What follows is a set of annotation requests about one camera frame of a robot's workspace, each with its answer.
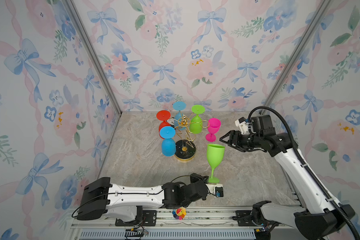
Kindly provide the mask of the green wine glass front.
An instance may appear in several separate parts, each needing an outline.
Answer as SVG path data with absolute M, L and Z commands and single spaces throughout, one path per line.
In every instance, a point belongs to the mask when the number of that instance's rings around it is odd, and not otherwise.
M 215 169 L 220 165 L 224 158 L 225 147 L 218 144 L 208 144 L 207 146 L 207 160 L 211 167 L 211 176 L 209 183 L 218 184 L 220 180 L 214 176 Z

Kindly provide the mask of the magenta wine glass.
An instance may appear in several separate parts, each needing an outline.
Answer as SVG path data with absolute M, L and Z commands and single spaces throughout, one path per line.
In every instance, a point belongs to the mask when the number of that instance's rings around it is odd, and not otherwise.
M 217 118 L 211 118 L 208 120 L 209 127 L 208 127 L 208 134 L 206 135 L 206 140 L 208 142 L 216 141 L 216 133 L 220 130 L 221 121 Z

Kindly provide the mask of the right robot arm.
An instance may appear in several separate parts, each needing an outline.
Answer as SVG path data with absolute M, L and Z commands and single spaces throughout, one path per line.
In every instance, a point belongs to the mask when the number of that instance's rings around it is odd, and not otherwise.
M 268 152 L 280 164 L 304 201 L 293 208 L 262 201 L 253 205 L 252 220 L 257 225 L 269 222 L 297 229 L 307 240 L 319 240 L 348 226 L 356 240 L 360 234 L 351 222 L 356 215 L 350 205 L 343 205 L 323 185 L 305 159 L 294 139 L 287 133 L 269 131 L 243 135 L 229 131 L 220 142 L 242 153 L 260 150 Z

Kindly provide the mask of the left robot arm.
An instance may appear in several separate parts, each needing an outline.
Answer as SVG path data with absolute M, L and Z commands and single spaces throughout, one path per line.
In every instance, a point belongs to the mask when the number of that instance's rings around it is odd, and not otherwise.
M 102 216 L 113 217 L 130 223 L 140 219 L 144 208 L 178 209 L 208 196 L 220 197 L 207 176 L 191 174 L 190 183 L 177 178 L 155 187 L 125 187 L 111 184 L 109 177 L 102 177 L 85 186 L 81 204 L 72 217 L 79 221 L 97 220 Z

